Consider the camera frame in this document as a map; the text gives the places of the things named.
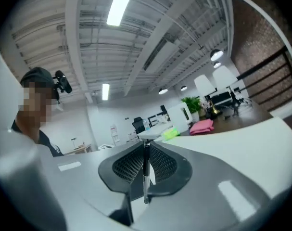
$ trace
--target pink cloth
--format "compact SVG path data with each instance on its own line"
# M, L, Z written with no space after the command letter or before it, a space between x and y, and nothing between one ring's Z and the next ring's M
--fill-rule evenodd
M197 133L204 133L204 132L210 132L214 129L213 121L210 119L199 121L193 125L193 127L190 128L190 135L194 135Z

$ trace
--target brown textured wall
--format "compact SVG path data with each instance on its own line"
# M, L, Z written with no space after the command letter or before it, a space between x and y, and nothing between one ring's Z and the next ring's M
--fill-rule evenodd
M275 20L292 45L292 32L275 3L272 0L252 1L263 8ZM284 46L284 43L271 24L267 22L267 20L253 7L242 0L232 0L232 3L234 10L234 41L231 58L239 73L242 74L281 49ZM277 58L264 68L245 78L244 83L246 85L253 83L278 68L283 63L285 63L283 57ZM248 88L247 91L249 95L252 95L261 89L268 87L289 73L289 69L284 67L271 77ZM273 88L268 89L252 99L259 103L279 93L291 84L292 78L288 77ZM261 106L268 110L291 97L292 88Z

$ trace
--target hat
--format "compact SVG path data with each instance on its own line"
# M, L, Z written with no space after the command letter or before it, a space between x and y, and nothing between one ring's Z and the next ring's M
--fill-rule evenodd
M20 84L24 86L25 83L29 82L37 82L41 83L43 85L42 87L53 88L55 91L55 98L59 100L59 93L55 86L53 77L51 76L51 73L48 70L42 67L32 68L22 77Z

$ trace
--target white ceiling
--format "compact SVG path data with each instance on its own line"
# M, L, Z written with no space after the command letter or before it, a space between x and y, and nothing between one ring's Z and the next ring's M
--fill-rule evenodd
M130 0L119 27L106 24L112 1L22 0L9 20L28 68L66 74L73 91L61 94L64 103L92 102L93 91L99 100L102 83L119 97L170 88L212 67L212 49L228 48L220 0ZM179 51L158 72L146 73L144 64L163 37L178 39Z

